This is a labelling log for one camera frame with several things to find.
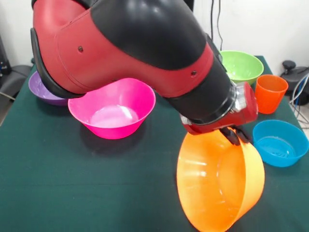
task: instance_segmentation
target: plastic bowl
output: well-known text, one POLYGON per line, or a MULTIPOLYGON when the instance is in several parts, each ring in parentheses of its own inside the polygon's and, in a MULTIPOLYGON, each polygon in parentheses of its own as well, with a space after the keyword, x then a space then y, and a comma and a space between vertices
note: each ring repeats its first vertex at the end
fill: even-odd
POLYGON ((252 144, 232 145, 218 130, 187 134, 177 166, 184 213, 201 232, 227 231, 261 197, 265 172, 252 144))
POLYGON ((155 106, 145 83, 126 78, 69 100, 71 114, 95 135, 121 139, 133 134, 155 106))
POLYGON ((38 72, 35 72, 29 79, 28 86, 30 91, 50 105, 66 106, 68 105, 68 99, 63 99, 55 96, 42 83, 41 77, 38 72))
POLYGON ((264 71, 262 62, 245 52, 222 51, 221 55, 227 74, 235 83, 246 81, 252 85, 264 71))
POLYGON ((253 142, 262 160, 276 167, 295 164, 309 148, 303 131, 279 120, 267 120, 257 124, 253 130, 253 142))

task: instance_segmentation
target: green bowl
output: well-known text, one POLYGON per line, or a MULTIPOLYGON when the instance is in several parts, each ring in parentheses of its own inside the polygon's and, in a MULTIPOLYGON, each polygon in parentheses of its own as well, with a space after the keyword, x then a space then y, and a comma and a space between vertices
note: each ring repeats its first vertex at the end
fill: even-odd
POLYGON ((235 83, 247 81, 252 85, 263 73, 264 66, 255 56, 239 51, 222 51, 223 65, 235 83))

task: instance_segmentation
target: plastic cup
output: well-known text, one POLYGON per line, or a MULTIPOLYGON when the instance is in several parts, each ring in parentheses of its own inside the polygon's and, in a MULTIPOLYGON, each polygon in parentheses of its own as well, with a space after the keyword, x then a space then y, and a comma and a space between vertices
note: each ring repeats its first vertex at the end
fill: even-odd
POLYGON ((261 197, 263 162, 252 144, 232 145, 218 130, 187 134, 177 166, 184 213, 201 232, 227 231, 261 197))
POLYGON ((154 106, 153 89, 132 78, 69 100, 71 114, 95 135, 105 139, 121 139, 133 134, 154 106))
POLYGON ((279 76, 267 74, 257 78, 255 97, 259 112, 266 115, 274 113, 288 87, 289 84, 279 76))
POLYGON ((279 120, 266 120, 254 127, 253 142, 262 160, 275 167, 288 167, 301 159, 309 142, 296 126, 279 120))

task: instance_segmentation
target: white wall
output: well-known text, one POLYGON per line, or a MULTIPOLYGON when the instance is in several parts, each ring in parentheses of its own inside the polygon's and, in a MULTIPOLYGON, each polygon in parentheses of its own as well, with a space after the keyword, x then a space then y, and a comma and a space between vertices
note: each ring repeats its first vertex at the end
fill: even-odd
MULTIPOLYGON (((0 35, 12 65, 32 58, 30 0, 0 0, 0 35)), ((218 0, 215 0, 214 23, 218 0)), ((195 16, 210 33, 211 0, 196 0, 195 16)), ((223 49, 264 55, 274 73, 281 62, 292 59, 309 66, 308 0, 222 0, 220 31, 223 49)), ((219 45, 217 30, 214 36, 219 45)))
POLYGON ((30 65, 31 0, 0 0, 0 36, 12 66, 30 65))
MULTIPOLYGON (((218 0, 214 1, 214 41, 219 46, 218 0)), ((283 70, 285 59, 309 66, 308 10, 308 0, 221 0, 223 50, 264 55, 275 74, 283 70)), ((210 11, 211 0, 196 0, 195 16, 208 34, 210 11)))

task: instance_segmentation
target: blue bowl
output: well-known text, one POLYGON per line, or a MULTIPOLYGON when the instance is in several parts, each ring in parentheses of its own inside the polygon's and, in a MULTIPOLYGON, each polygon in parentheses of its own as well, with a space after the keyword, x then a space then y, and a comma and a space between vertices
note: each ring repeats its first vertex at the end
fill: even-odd
POLYGON ((266 120, 257 124, 253 130, 253 143, 262 160, 276 167, 295 164, 309 149, 303 131, 279 120, 266 120))

